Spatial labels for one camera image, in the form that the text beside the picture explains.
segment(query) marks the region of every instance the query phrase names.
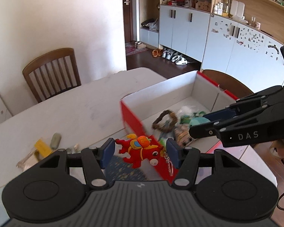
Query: red rug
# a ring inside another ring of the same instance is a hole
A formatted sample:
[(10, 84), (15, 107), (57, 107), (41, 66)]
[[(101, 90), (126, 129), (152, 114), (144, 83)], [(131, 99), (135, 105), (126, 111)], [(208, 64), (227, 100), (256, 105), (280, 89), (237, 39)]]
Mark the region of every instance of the red rug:
[(127, 44), (125, 44), (125, 51), (126, 51), (126, 56), (128, 56), (128, 55), (137, 54), (137, 53), (147, 51), (147, 48), (139, 50), (139, 49), (135, 48), (134, 43), (127, 43)]

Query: cardboard storage box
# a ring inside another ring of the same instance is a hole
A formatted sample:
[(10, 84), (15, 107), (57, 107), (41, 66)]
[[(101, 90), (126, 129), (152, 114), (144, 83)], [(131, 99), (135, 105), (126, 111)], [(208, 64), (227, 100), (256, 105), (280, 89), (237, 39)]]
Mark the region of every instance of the cardboard storage box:
[[(152, 123), (159, 115), (167, 109), (177, 113), (182, 106), (196, 106), (197, 109), (206, 113), (225, 108), (231, 103), (235, 103), (236, 97), (228, 91), (223, 91), (218, 84), (208, 79), (198, 71), (187, 72), (183, 75), (167, 79), (135, 93), (132, 93), (121, 100), (121, 111), (125, 129), (138, 136), (146, 135), (153, 142), (155, 139)], [(202, 138), (194, 141), (190, 146), (205, 153), (212, 147), (220, 146), (216, 136)], [(234, 156), (240, 157), (247, 146), (234, 147), (231, 151)], [(160, 158), (155, 166), (161, 177), (169, 182), (174, 175), (169, 176), (167, 164), (164, 158)]]

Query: chair backrest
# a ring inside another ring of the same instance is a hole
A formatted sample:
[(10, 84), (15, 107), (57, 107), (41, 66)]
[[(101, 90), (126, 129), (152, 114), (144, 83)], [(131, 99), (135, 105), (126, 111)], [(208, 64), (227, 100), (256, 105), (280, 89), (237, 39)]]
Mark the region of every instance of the chair backrest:
[(81, 85), (72, 48), (57, 49), (39, 56), (22, 73), (38, 102)]
[(203, 70), (202, 73), (219, 84), (221, 89), (227, 89), (238, 98), (253, 94), (244, 84), (226, 73), (209, 69)]

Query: black cabinet handle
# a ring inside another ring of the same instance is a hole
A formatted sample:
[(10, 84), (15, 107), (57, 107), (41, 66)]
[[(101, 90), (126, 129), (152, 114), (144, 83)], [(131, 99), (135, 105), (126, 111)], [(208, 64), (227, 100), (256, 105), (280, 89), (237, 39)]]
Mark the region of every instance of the black cabinet handle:
[(238, 27), (238, 34), (237, 34), (236, 38), (239, 37), (239, 33), (240, 33), (240, 28)]
[(231, 26), (231, 28), (233, 29), (231, 35), (233, 36), (234, 32), (235, 32), (235, 26)]

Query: white table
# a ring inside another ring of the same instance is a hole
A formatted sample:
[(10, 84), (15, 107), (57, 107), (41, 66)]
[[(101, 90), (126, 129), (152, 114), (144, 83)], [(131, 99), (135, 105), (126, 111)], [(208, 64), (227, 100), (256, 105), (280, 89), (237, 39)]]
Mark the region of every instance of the white table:
[[(0, 124), (0, 187), (21, 173), (16, 164), (40, 138), (49, 144), (58, 132), (60, 148), (79, 143), (82, 149), (101, 145), (110, 136), (124, 136), (120, 99), (164, 80), (146, 68), (118, 72), (50, 98)], [(252, 148), (246, 152), (243, 162), (276, 185), (276, 177), (256, 152)]]

